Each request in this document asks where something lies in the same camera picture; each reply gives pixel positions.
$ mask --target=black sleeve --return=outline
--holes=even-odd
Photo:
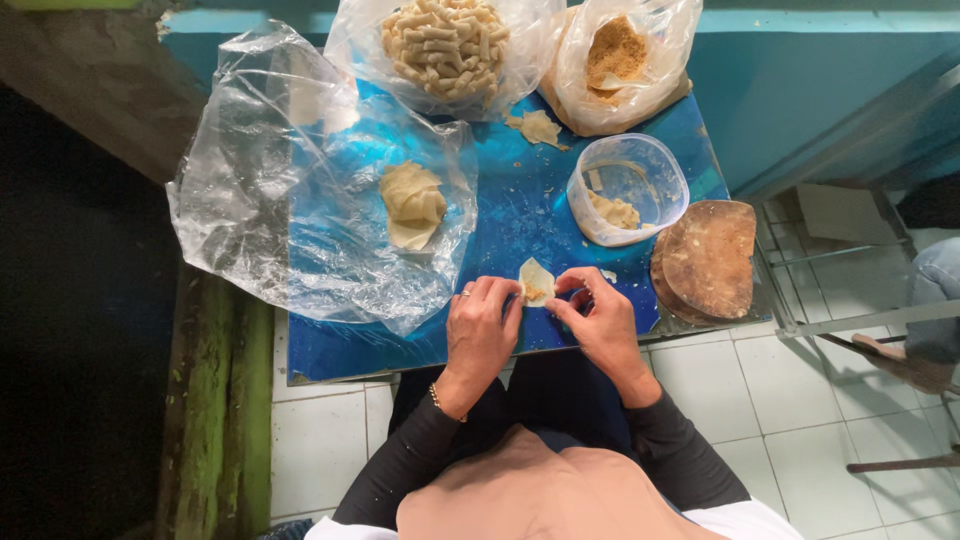
[[[624,412],[643,471],[681,512],[750,500],[747,488],[666,390],[655,404]]]
[[[424,396],[360,471],[340,501],[333,521],[396,530],[400,502],[440,474],[460,426],[433,405],[429,394]]]

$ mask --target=jeans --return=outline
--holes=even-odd
[[[960,300],[960,237],[937,242],[917,255],[908,298],[911,306]],[[906,328],[908,358],[960,363],[960,317],[907,323]]]

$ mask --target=dark pants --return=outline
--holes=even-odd
[[[400,376],[389,433],[417,408],[443,370],[435,366]],[[518,358],[509,390],[494,379],[468,419],[454,437],[448,463],[491,449],[516,423],[557,452],[570,446],[604,448],[639,462],[616,387],[580,349]]]

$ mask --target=plastic container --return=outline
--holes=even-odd
[[[639,212],[637,230],[620,229],[600,217],[587,194],[592,185],[590,170],[599,173],[603,185],[597,195],[622,199]],[[614,247],[645,240],[676,223],[690,203],[690,190],[684,172],[662,142],[649,135],[623,134],[602,138],[584,149],[566,185],[566,200],[590,241]],[[654,227],[643,229],[645,223]]]

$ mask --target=plastic bag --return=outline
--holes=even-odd
[[[447,202],[421,251],[392,245],[386,164],[432,170]],[[360,100],[305,39],[271,21],[220,46],[213,91],[167,185],[184,259],[314,319],[406,335],[453,294],[476,226],[469,124],[433,126],[396,99]]]
[[[702,8],[702,0],[587,0],[568,21],[540,93],[577,135],[627,131],[690,91],[684,69]],[[610,103],[587,89],[587,57],[597,30],[622,14],[645,37],[647,56],[640,78],[622,81]]]
[[[394,60],[383,51],[380,23],[413,0],[344,0],[330,27],[324,56],[348,74],[387,90],[413,110],[449,114],[454,118],[491,122],[537,88],[550,67],[557,39],[564,27],[565,0],[487,0],[500,11],[510,29],[498,91],[488,108],[484,96],[472,94],[443,101],[394,70]]]

